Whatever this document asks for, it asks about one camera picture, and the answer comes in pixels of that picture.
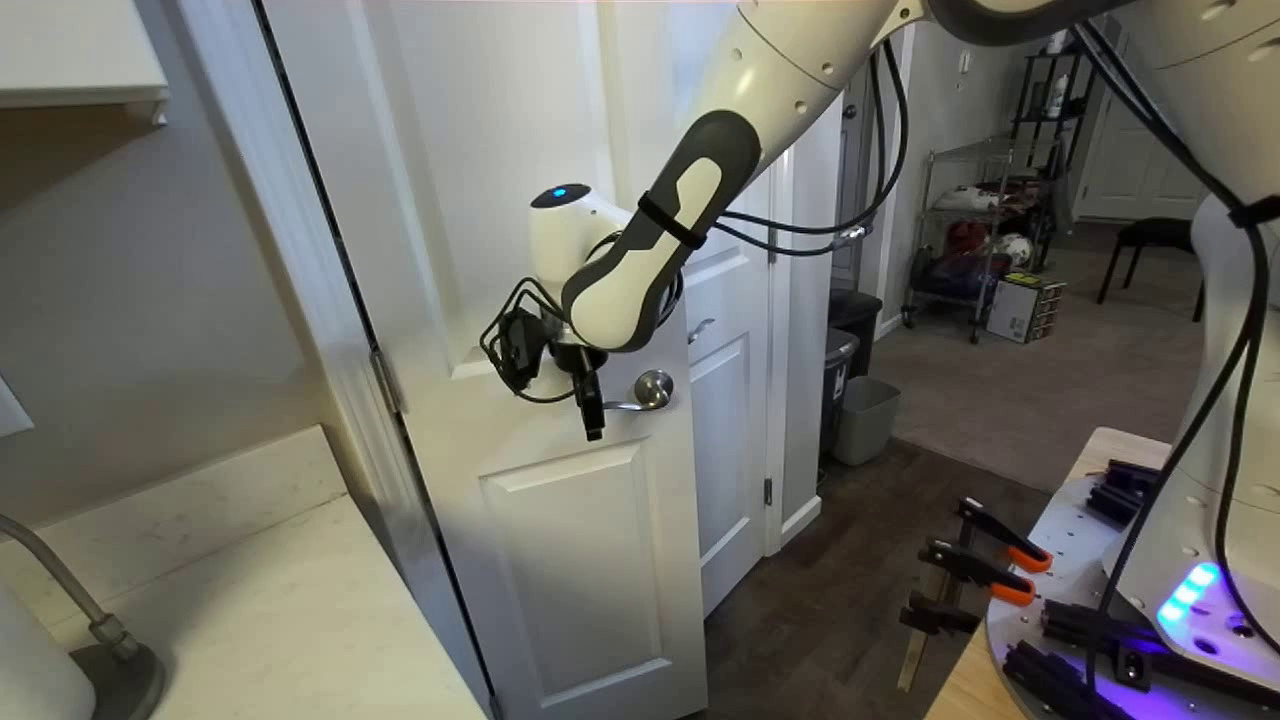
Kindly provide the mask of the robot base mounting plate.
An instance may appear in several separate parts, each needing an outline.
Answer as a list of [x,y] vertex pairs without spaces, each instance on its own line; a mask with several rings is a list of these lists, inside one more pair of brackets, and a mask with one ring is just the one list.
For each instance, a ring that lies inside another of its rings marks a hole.
[[1275,658],[1218,560],[1193,560],[1158,601],[1115,598],[1098,614],[1106,557],[1158,488],[1158,473],[1132,460],[1060,486],[1027,533],[1053,557],[1032,578],[1036,601],[984,614],[991,661],[1046,716],[1275,720]]

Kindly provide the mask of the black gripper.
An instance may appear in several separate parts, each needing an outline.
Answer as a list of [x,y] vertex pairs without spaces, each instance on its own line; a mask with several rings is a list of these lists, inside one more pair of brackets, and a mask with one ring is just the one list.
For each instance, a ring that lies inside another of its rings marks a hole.
[[600,401],[595,372],[606,368],[606,353],[589,348],[589,346],[553,346],[553,360],[576,383],[585,437],[600,441],[606,437],[606,401]]

